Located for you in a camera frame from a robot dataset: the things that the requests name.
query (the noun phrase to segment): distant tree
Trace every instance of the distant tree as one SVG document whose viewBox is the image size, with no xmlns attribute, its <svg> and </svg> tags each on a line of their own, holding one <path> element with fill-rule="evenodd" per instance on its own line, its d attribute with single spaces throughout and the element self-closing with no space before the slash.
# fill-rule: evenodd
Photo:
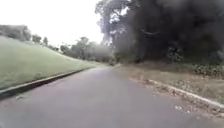
<svg viewBox="0 0 224 128">
<path fill-rule="evenodd" d="M 71 56 L 71 50 L 69 49 L 69 47 L 67 45 L 61 45 L 60 50 L 63 54 Z"/>
<path fill-rule="evenodd" d="M 60 49 L 65 55 L 84 60 L 109 62 L 113 59 L 109 46 L 89 42 L 87 37 L 81 37 L 71 48 L 63 44 Z"/>
<path fill-rule="evenodd" d="M 45 45 L 48 45 L 48 39 L 47 39 L 47 37 L 44 37 L 43 42 L 44 42 Z"/>
<path fill-rule="evenodd" d="M 32 35 L 32 41 L 35 42 L 35 43 L 40 43 L 40 40 L 41 40 L 41 36 L 35 34 L 35 35 Z"/>
<path fill-rule="evenodd" d="M 31 39 L 31 31 L 27 26 L 23 26 L 22 33 L 24 36 L 24 40 L 29 41 Z"/>
</svg>

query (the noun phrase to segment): curb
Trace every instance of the curb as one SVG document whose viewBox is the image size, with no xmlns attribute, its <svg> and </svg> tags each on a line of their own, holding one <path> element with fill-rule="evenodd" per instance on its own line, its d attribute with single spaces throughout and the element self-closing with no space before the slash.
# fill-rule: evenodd
<svg viewBox="0 0 224 128">
<path fill-rule="evenodd" d="M 193 98 L 193 99 L 199 101 L 200 103 L 205 104 L 208 108 L 218 109 L 221 112 L 224 112 L 224 104 L 221 104 L 221 103 L 218 103 L 216 101 L 212 101 L 212 100 L 206 99 L 206 98 L 201 97 L 201 96 L 198 96 L 196 94 L 193 94 L 193 93 L 190 93 L 190 92 L 186 92 L 186 91 L 181 90 L 179 88 L 176 88 L 176 87 L 173 87 L 173 86 L 170 86 L 170 85 L 167 85 L 167 84 L 163 84 L 163 83 L 160 83 L 160 82 L 155 81 L 155 80 L 148 79 L 148 81 L 151 82 L 151 83 L 153 83 L 153 84 L 157 84 L 157 85 L 160 85 L 162 87 L 165 87 L 169 91 L 178 93 L 178 94 L 180 94 L 182 96 L 184 95 L 187 98 Z"/>
<path fill-rule="evenodd" d="M 50 82 L 53 82 L 55 80 L 58 80 L 58 79 L 73 75 L 75 73 L 79 73 L 81 71 L 88 70 L 88 69 L 90 69 L 90 68 L 81 69 L 81 70 L 78 70 L 78 71 L 68 72 L 68 73 L 64 73 L 64 74 L 59 74 L 59 75 L 56 75 L 56 76 L 52 76 L 52 77 L 40 79 L 40 80 L 37 80 L 37 81 L 33 81 L 33 82 L 30 82 L 30 83 L 25 83 L 25 84 L 13 86 L 13 87 L 10 87 L 10 88 L 4 89 L 4 90 L 0 90 L 0 101 L 4 100 L 6 98 L 10 98 L 12 96 L 15 96 L 17 94 L 29 91 L 31 89 L 43 86 L 43 85 L 48 84 Z"/>
</svg>

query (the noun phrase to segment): dense foliage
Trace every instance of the dense foliage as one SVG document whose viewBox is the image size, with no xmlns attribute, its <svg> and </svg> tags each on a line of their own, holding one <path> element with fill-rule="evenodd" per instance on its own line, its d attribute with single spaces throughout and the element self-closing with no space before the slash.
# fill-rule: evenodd
<svg viewBox="0 0 224 128">
<path fill-rule="evenodd" d="M 0 25 L 0 35 L 21 41 L 31 39 L 31 32 L 25 25 Z"/>
<path fill-rule="evenodd" d="M 86 37 L 81 37 L 75 45 L 62 45 L 60 49 L 65 55 L 83 60 L 108 62 L 113 58 L 107 45 L 90 42 Z"/>
<path fill-rule="evenodd" d="M 96 13 L 116 58 L 219 63 L 220 0 L 101 0 Z"/>
<path fill-rule="evenodd" d="M 41 41 L 41 36 L 35 34 L 35 35 L 32 35 L 32 41 L 35 42 L 35 43 L 40 43 Z"/>
</svg>

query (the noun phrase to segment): tree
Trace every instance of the tree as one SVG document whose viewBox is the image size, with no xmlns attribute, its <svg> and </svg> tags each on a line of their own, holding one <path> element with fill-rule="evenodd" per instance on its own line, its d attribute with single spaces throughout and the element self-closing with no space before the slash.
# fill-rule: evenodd
<svg viewBox="0 0 224 128">
<path fill-rule="evenodd" d="M 113 58 L 109 46 L 89 42 L 87 37 L 81 37 L 71 48 L 63 44 L 60 49 L 65 55 L 84 60 L 108 62 Z"/>
<path fill-rule="evenodd" d="M 44 42 L 45 45 L 48 45 L 48 39 L 47 39 L 47 37 L 44 37 L 43 42 Z"/>
<path fill-rule="evenodd" d="M 221 50 L 217 1 L 101 0 L 95 12 L 119 58 L 200 60 Z"/>
<path fill-rule="evenodd" d="M 41 41 L 41 36 L 35 34 L 35 35 L 32 35 L 32 41 L 35 42 L 35 43 L 40 43 Z"/>
</svg>

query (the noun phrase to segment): paved path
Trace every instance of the paved path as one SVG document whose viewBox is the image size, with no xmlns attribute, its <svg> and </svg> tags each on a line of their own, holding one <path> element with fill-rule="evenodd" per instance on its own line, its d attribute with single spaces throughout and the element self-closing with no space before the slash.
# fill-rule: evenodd
<svg viewBox="0 0 224 128">
<path fill-rule="evenodd" d="M 0 128 L 219 128 L 175 109 L 111 68 L 91 69 L 0 102 Z"/>
</svg>

